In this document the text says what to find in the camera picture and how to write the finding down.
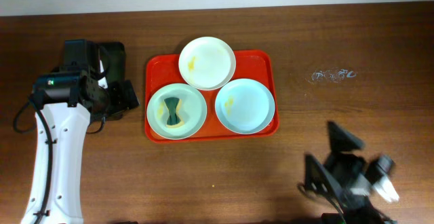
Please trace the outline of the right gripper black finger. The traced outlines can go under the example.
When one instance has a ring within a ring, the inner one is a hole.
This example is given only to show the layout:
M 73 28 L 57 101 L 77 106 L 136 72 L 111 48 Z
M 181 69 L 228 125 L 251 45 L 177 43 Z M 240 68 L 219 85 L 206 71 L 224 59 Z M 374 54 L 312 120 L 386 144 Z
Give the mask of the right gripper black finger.
M 324 164 L 312 154 L 304 155 L 305 177 L 304 186 L 315 190 L 326 197 L 344 200 L 345 169 L 344 154 L 331 153 Z
M 339 126 L 336 122 L 328 121 L 327 128 L 330 149 L 333 152 L 350 152 L 364 149 L 365 143 L 360 138 Z

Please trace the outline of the pale green round plate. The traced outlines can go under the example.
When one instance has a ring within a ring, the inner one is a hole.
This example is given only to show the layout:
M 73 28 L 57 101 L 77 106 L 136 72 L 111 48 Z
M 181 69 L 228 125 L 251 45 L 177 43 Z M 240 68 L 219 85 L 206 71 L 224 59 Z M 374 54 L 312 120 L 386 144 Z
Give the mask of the pale green round plate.
M 181 99 L 179 115 L 184 125 L 178 128 L 168 128 L 166 121 L 168 111 L 165 98 Z M 181 140 L 194 135 L 205 122 L 208 107 L 203 95 L 194 87 L 185 83 L 172 83 L 156 91 L 151 96 L 146 107 L 146 118 L 149 126 L 159 136 L 170 140 Z

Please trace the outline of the green and yellow sponge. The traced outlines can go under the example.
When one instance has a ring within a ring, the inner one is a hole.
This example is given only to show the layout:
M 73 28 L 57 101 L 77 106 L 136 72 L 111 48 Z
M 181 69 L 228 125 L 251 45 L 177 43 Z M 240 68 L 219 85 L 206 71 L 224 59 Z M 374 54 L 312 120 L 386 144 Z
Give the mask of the green and yellow sponge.
M 184 125 L 184 120 L 179 115 L 181 102 L 181 99 L 176 97 L 164 99 L 164 103 L 168 111 L 168 118 L 166 121 L 166 126 L 168 128 L 178 128 Z

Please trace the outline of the light blue round plate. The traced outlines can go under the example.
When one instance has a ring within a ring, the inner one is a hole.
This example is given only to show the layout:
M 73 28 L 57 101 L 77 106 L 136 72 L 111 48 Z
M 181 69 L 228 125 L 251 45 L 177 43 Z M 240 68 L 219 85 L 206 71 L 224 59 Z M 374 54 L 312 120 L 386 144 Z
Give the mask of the light blue round plate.
M 214 108 L 220 123 L 237 134 L 255 134 L 273 120 L 276 103 L 271 91 L 253 79 L 235 79 L 217 93 Z

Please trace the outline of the white round plate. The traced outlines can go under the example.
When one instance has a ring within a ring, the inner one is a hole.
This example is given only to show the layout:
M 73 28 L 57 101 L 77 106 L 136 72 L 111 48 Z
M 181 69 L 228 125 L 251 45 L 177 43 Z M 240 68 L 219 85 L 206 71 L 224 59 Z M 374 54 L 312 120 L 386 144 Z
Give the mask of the white round plate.
M 199 37 L 187 43 L 178 59 L 180 74 L 198 90 L 216 90 L 228 83 L 235 74 L 234 51 L 216 37 Z

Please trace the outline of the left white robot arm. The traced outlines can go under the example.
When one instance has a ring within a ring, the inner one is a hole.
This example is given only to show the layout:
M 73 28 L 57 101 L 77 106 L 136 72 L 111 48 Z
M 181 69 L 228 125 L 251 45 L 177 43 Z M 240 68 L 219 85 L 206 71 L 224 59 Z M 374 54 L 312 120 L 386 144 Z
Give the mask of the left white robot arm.
M 121 119 L 140 102 L 125 78 L 121 42 L 86 39 L 64 43 L 63 63 L 33 84 L 27 107 L 35 110 L 37 151 L 22 223 L 82 223 L 83 144 L 94 122 Z

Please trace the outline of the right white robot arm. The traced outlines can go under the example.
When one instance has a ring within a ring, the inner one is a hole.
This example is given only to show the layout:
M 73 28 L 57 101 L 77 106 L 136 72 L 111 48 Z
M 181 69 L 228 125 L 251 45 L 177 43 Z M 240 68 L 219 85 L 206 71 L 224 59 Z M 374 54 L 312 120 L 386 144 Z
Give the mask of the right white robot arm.
M 327 122 L 330 154 L 321 163 L 311 154 L 304 156 L 304 181 L 298 190 L 307 198 L 323 197 L 336 212 L 323 213 L 320 223 L 396 223 L 375 208 L 370 195 L 376 192 L 386 202 L 399 201 L 390 174 L 395 162 L 385 154 L 367 162 L 353 154 L 365 143 L 336 122 Z

